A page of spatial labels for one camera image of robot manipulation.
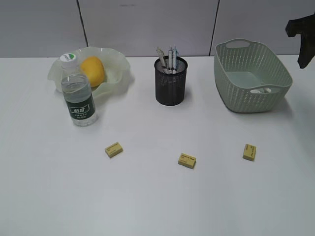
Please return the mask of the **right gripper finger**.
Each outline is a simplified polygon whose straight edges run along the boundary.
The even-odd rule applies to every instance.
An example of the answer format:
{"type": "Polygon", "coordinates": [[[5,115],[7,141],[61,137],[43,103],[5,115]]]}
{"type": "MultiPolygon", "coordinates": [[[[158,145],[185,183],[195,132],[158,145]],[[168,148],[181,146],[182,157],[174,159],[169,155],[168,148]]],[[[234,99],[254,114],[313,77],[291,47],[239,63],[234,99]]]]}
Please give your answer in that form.
{"type": "Polygon", "coordinates": [[[298,64],[301,69],[304,69],[315,56],[315,38],[308,34],[301,35],[301,45],[298,57],[298,64]]]}

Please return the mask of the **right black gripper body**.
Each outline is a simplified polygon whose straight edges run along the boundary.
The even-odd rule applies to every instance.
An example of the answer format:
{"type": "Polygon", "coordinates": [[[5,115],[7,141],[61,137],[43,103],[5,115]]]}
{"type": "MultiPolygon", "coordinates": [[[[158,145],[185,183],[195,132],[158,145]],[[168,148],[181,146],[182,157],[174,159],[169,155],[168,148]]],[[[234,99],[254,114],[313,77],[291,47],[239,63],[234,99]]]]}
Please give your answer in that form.
{"type": "Polygon", "coordinates": [[[315,15],[309,15],[299,19],[289,20],[285,32],[288,37],[295,37],[300,35],[314,35],[315,34],[315,15]]]}

